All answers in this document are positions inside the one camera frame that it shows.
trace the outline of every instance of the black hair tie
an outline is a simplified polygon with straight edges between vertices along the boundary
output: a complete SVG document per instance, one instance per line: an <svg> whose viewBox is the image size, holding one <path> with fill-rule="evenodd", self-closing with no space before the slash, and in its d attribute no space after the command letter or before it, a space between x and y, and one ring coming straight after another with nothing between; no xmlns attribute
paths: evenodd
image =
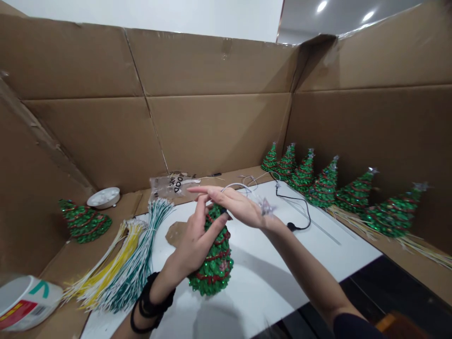
<svg viewBox="0 0 452 339"><path fill-rule="evenodd" d="M149 293L151 292L152 284L154 283L155 278L159 275L160 272L154 272L147 278L147 283L143 288L143 291L141 292L140 296L138 297L137 301L135 302L132 313L130 314L130 326L132 330L135 333L143 334L152 331L153 329L156 329L160 325L160 321L163 318L163 314L168 310L168 308L173 304L173 298L174 293L176 292L176 289L174 289L169 296L159 305L154 305L150 299L149 299ZM135 326L135 323L133 321L133 317L135 314L135 308L137 307L140 311L140 314L147 319L157 317L155 319L155 323L152 327L149 327L147 329L139 329Z"/></svg>

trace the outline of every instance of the dark floor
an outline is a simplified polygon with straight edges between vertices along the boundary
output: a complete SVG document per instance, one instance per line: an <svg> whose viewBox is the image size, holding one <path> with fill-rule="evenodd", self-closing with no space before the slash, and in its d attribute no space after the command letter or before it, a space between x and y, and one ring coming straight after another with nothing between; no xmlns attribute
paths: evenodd
<svg viewBox="0 0 452 339"><path fill-rule="evenodd" d="M397 311L432 338L452 338L452 310L390 259L382 256L340 283L353 305L370 323ZM311 304L254 337L333 339Z"/></svg>

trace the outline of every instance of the ceiling light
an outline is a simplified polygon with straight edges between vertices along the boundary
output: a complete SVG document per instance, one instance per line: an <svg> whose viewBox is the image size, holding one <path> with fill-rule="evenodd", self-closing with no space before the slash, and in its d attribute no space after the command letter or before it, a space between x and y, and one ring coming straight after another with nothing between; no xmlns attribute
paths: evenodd
<svg viewBox="0 0 452 339"><path fill-rule="evenodd" d="M322 1L319 7L317 7L317 13L322 12L325 9L327 3L328 3L327 1Z"/></svg>
<svg viewBox="0 0 452 339"><path fill-rule="evenodd" d="M371 12L367 13L367 14L364 16L362 22L369 20L374 14L375 14L375 11L371 11Z"/></svg>

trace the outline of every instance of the clear plastic bag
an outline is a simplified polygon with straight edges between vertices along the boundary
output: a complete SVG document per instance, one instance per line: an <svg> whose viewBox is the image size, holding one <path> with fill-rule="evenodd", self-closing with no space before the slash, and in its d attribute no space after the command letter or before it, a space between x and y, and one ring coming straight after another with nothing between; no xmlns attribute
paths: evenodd
<svg viewBox="0 0 452 339"><path fill-rule="evenodd" d="M187 191L189 187L199 186L200 179L195 179L187 173L171 173L166 177L150 178L151 196L153 199L174 199L191 195Z"/></svg>

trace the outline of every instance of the plastic container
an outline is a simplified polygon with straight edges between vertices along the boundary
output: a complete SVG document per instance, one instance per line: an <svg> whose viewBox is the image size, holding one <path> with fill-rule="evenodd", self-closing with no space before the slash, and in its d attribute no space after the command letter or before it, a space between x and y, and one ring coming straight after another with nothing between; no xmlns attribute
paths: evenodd
<svg viewBox="0 0 452 339"><path fill-rule="evenodd" d="M119 188L117 187L103 189L90 196L86 204L98 210L104 210L112 206L115 207L120 198L119 192Z"/></svg>
<svg viewBox="0 0 452 339"><path fill-rule="evenodd" d="M63 289L32 275L1 274L0 330L25 331L57 308Z"/></svg>

